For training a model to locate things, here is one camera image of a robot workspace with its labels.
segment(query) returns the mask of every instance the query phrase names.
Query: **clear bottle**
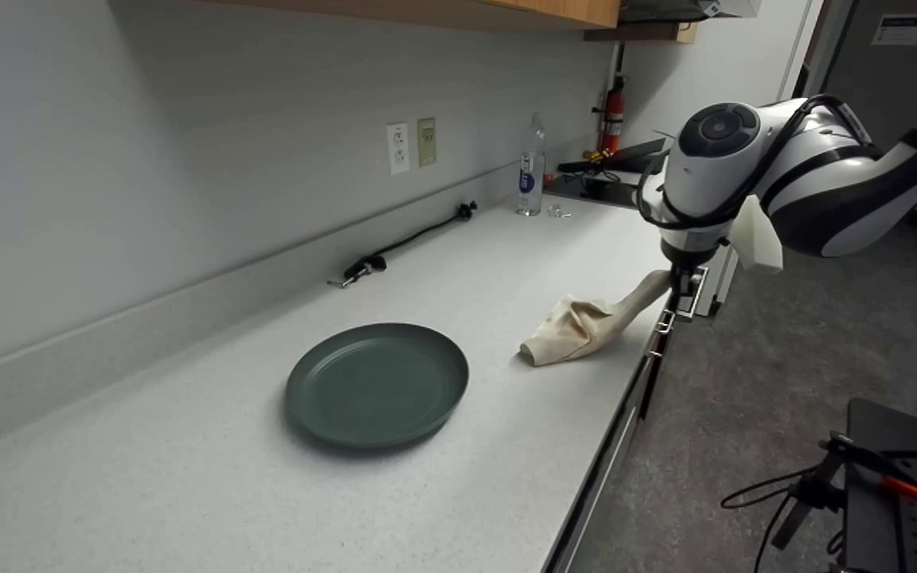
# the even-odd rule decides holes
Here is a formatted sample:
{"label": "clear bottle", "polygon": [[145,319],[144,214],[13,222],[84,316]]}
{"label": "clear bottle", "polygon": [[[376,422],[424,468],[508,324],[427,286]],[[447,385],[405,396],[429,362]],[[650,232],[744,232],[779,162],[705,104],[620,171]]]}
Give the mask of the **clear bottle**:
{"label": "clear bottle", "polygon": [[529,120],[526,156],[517,162],[516,214],[539,217],[543,210],[543,143],[548,129],[539,116]]}

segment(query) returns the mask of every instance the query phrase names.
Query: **beige towel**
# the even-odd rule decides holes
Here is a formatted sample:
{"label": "beige towel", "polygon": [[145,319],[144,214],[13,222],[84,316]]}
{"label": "beige towel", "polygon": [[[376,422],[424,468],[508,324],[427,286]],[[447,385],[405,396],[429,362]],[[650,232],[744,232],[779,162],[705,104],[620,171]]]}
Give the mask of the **beige towel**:
{"label": "beige towel", "polygon": [[651,305],[671,286],[667,272],[651,272],[616,305],[599,300],[560,300],[543,324],[517,347],[517,356],[532,365],[551,365],[587,356],[609,347],[647,305]]}

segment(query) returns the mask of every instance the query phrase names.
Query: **gray floor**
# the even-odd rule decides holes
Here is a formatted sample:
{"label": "gray floor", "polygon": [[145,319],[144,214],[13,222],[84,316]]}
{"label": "gray floor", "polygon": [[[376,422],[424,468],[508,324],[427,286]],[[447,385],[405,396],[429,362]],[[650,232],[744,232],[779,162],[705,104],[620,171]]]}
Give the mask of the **gray floor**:
{"label": "gray floor", "polygon": [[[682,324],[650,419],[620,451],[575,573],[740,573],[772,506],[718,498],[822,459],[845,398],[917,414],[917,229],[857,259],[785,253],[744,275],[714,322]],[[764,571],[827,571],[838,516],[815,516]]]}

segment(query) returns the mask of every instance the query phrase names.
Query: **green plate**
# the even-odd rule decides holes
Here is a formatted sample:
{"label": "green plate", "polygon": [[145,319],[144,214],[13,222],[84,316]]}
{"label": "green plate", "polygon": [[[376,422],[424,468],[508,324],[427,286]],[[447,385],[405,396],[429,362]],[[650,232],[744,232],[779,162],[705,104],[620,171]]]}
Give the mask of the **green plate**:
{"label": "green plate", "polygon": [[451,417],[465,383],[465,353],[447,337],[418,324],[366,324],[295,362],[285,414],[332,446],[400,450]]}

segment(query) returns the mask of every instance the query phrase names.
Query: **electrical outlet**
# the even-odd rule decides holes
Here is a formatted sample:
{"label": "electrical outlet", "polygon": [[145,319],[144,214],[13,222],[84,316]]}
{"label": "electrical outlet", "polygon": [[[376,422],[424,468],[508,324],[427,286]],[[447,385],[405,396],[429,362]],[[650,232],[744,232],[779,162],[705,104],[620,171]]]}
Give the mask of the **electrical outlet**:
{"label": "electrical outlet", "polygon": [[434,119],[418,120],[418,156],[420,156],[420,164],[437,162],[437,120]]}
{"label": "electrical outlet", "polygon": [[405,176],[410,170],[406,124],[387,124],[387,170]]}

